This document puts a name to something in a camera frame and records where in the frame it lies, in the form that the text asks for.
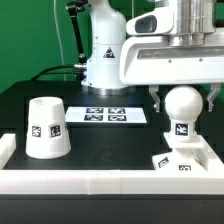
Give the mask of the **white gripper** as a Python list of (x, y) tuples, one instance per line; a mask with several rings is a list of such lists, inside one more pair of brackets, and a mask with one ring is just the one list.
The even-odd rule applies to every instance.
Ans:
[(126, 85), (148, 85), (156, 112), (158, 85), (211, 84), (208, 111), (224, 83), (224, 46), (170, 47), (165, 36), (131, 37), (120, 56), (120, 80)]

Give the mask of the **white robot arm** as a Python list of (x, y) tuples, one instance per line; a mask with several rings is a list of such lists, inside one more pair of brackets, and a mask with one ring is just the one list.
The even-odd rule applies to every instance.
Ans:
[(212, 103), (224, 83), (224, 26), (219, 0), (150, 0), (155, 9), (127, 21), (108, 0), (89, 0), (92, 55), (85, 89), (116, 95), (145, 85), (160, 106), (161, 85), (208, 84)]

